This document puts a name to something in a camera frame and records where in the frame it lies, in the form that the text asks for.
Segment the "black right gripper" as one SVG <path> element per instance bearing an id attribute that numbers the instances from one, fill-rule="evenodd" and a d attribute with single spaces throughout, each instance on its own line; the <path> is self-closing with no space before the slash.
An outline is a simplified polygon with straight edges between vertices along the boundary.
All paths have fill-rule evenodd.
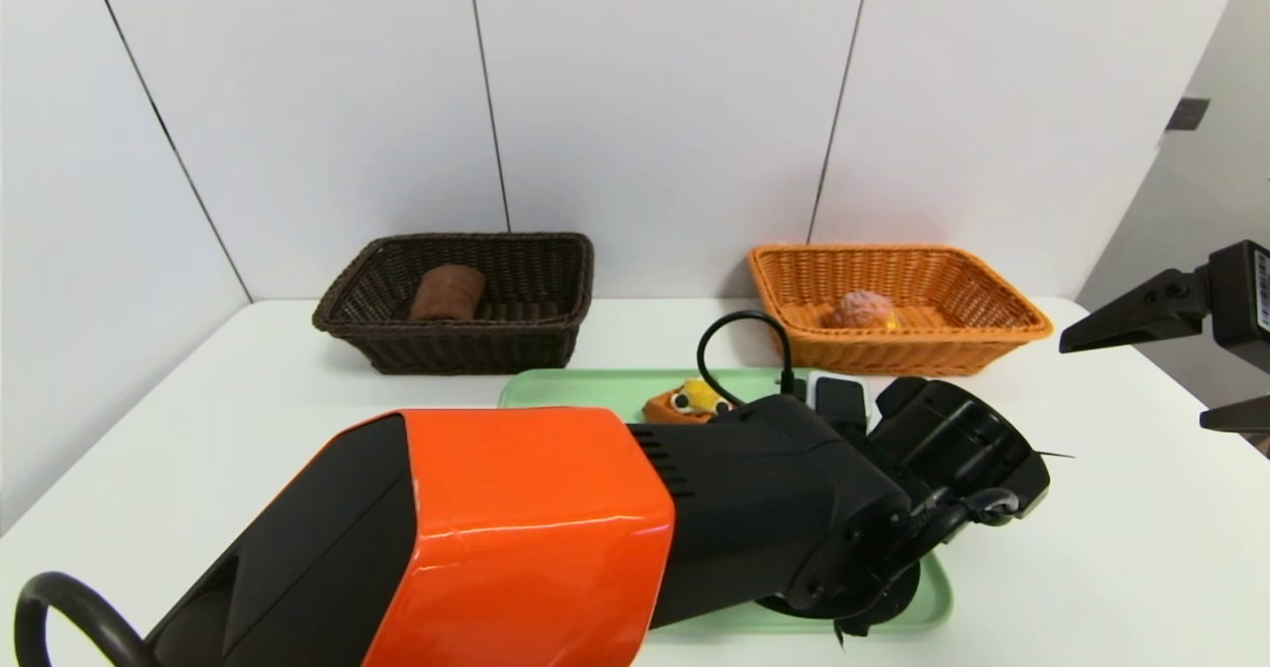
<path id="1" fill-rule="evenodd" d="M 1234 241 L 1212 252 L 1206 268 L 1168 269 L 1088 313 L 1060 335 L 1060 353 L 1148 344 L 1201 335 L 1212 318 L 1215 346 L 1269 372 L 1267 250 Z M 1267 433 L 1270 396 L 1201 413 L 1201 427 L 1226 433 Z"/>

